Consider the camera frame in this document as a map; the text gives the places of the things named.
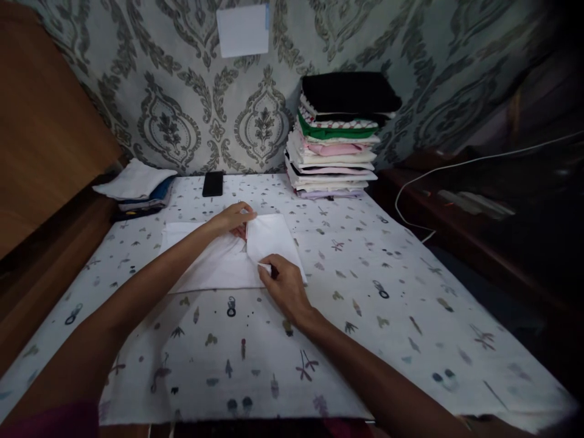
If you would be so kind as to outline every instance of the paper note on wall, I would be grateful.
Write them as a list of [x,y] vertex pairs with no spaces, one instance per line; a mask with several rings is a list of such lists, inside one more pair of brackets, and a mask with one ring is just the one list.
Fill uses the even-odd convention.
[[217,11],[222,58],[268,53],[269,5]]

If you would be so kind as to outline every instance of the wooden headboard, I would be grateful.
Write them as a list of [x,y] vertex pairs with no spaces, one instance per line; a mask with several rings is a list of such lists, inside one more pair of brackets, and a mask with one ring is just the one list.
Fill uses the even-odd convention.
[[88,185],[122,150],[32,9],[0,1],[0,57],[3,375],[108,232]]

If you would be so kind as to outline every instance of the white cable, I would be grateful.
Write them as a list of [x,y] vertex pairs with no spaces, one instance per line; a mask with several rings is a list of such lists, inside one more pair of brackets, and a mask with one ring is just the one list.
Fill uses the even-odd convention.
[[395,205],[395,210],[399,214],[401,220],[403,220],[406,224],[411,225],[411,226],[415,226],[417,228],[422,228],[422,229],[431,231],[430,235],[427,236],[424,240],[422,240],[422,243],[424,243],[424,242],[426,242],[430,237],[432,237],[436,233],[436,230],[433,230],[431,228],[427,228],[427,227],[424,227],[424,226],[421,226],[421,225],[412,224],[411,222],[406,221],[405,218],[403,217],[402,213],[400,212],[400,209],[397,207],[397,201],[400,199],[400,195],[402,194],[403,189],[405,189],[408,184],[414,183],[414,182],[418,181],[419,179],[422,179],[424,176],[429,175],[430,173],[436,172],[437,170],[450,169],[452,167],[458,167],[458,166],[463,165],[463,164],[468,164],[468,163],[472,163],[472,162],[475,162],[475,161],[480,161],[480,160],[484,160],[484,159],[488,159],[488,158],[496,158],[496,157],[500,157],[500,156],[512,155],[512,154],[516,154],[516,153],[525,152],[525,151],[528,151],[528,150],[531,150],[531,149],[535,149],[535,148],[538,148],[538,147],[542,147],[542,146],[548,145],[550,143],[555,143],[555,142],[558,142],[558,141],[562,141],[562,140],[565,140],[565,139],[570,138],[570,137],[574,137],[574,136],[579,135],[579,134],[582,134],[582,133],[584,133],[584,130],[578,131],[578,132],[576,132],[574,134],[569,134],[567,136],[560,137],[558,139],[550,140],[550,141],[547,141],[545,143],[540,143],[540,144],[535,145],[535,146],[530,146],[530,147],[525,148],[525,149],[519,149],[519,150],[515,150],[515,151],[511,151],[511,152],[505,152],[505,153],[500,153],[500,154],[496,154],[496,155],[488,155],[488,156],[484,156],[484,157],[480,157],[480,158],[474,158],[472,160],[465,161],[465,162],[461,162],[461,163],[458,163],[458,164],[451,164],[451,165],[448,165],[448,166],[437,167],[436,169],[432,169],[429,172],[426,172],[423,175],[420,175],[417,178],[414,178],[411,181],[406,182],[401,187],[400,191],[397,192],[397,196],[395,197],[395,204],[394,204]]

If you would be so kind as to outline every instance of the patterned wall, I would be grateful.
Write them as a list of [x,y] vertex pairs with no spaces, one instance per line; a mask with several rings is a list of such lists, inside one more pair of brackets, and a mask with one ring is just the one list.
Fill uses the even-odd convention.
[[305,74],[390,79],[404,105],[380,134],[380,167],[460,142],[554,29],[537,0],[269,0],[269,52],[222,59],[215,11],[260,0],[20,2],[120,145],[186,175],[282,171]]

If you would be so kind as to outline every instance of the person's left hand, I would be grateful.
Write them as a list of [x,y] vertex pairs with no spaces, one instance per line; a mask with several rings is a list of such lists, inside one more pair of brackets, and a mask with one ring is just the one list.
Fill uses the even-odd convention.
[[213,226],[219,234],[231,232],[236,237],[245,240],[246,222],[255,219],[257,213],[245,202],[230,205],[221,213],[213,216],[209,220],[209,225]]

